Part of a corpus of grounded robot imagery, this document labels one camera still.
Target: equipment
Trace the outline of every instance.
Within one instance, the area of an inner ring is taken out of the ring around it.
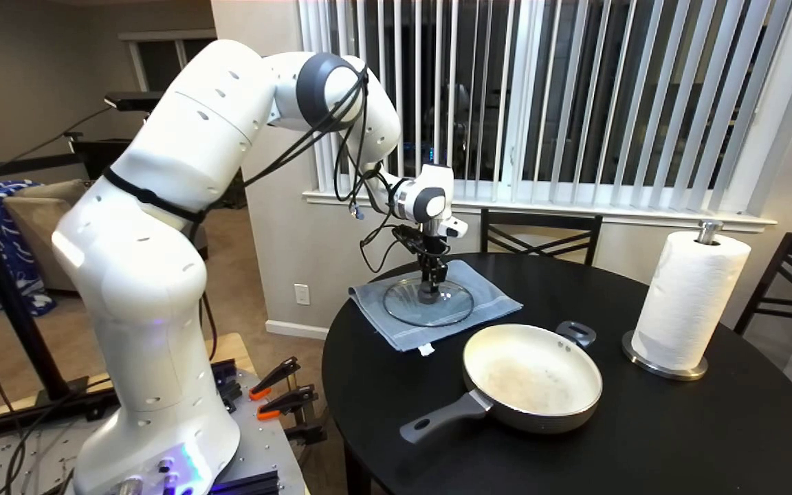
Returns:
[[[414,232],[436,250],[424,249],[429,267],[445,238],[465,234],[449,210],[449,169],[427,165],[417,179],[379,172],[399,140],[399,117],[361,60],[209,45],[51,234],[120,400],[83,445],[69,494],[134,491],[149,476],[157,483],[141,494],[197,495],[237,452],[237,425],[197,327],[205,267],[187,234],[225,194],[262,126],[346,132],[339,158],[351,158],[374,210],[421,224]]]

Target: round table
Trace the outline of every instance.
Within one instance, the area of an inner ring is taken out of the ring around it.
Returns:
[[[725,327],[713,335],[698,382],[663,379],[632,367],[618,344],[647,287],[539,257],[460,258],[526,307],[501,323],[575,319],[599,334],[589,349],[604,379],[599,407],[568,436],[539,439],[482,419],[409,445],[401,425],[465,395],[462,346],[472,331],[436,342],[429,359],[392,353],[343,304],[325,342],[321,382],[351,494],[365,494],[369,476],[387,494],[434,495],[792,494],[792,382],[739,335]]]

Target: frying pan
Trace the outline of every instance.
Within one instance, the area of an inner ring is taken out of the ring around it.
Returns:
[[[399,436],[417,443],[454,422],[483,415],[531,436],[571,432],[603,396],[599,370],[582,349],[590,342],[594,331],[577,323],[561,323],[559,334],[534,326],[483,327],[462,349],[468,395],[405,425]]]

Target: floor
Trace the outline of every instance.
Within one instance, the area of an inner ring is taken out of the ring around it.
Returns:
[[[209,239],[205,296],[216,331],[242,335],[259,374],[285,359],[296,359],[296,382],[313,385],[318,392],[321,400],[315,403],[315,412],[325,422],[328,432],[328,441],[307,448],[293,448],[306,474],[306,485],[315,495],[346,494],[341,439],[332,422],[325,415],[325,392],[318,382],[321,342],[263,334],[263,298],[256,271],[249,221],[245,210],[214,210],[203,228]],[[58,296],[58,308],[46,316],[38,316],[35,326],[65,379],[104,373],[93,346],[93,335],[87,331],[87,316],[76,298]],[[40,389],[32,377],[31,360],[21,355],[21,346],[10,334],[5,315],[0,315],[0,379],[10,403],[35,396],[35,392]]]

